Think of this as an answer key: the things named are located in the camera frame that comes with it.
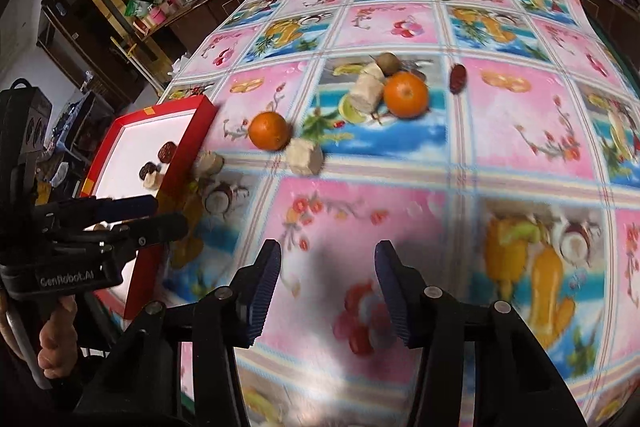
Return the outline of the person's left hand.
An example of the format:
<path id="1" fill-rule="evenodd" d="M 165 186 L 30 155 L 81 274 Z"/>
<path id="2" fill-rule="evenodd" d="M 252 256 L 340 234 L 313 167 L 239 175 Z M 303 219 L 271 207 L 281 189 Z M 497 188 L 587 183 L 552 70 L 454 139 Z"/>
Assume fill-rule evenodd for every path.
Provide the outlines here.
<path id="1" fill-rule="evenodd" d="M 1 366 L 7 369 L 28 369 L 20 347 L 6 319 L 9 301 L 1 293 Z M 39 333 L 40 349 L 37 364 L 43 376 L 55 381 L 70 376 L 78 360 L 77 333 L 74 326 L 77 305 L 74 296 L 61 297 L 50 319 Z"/>

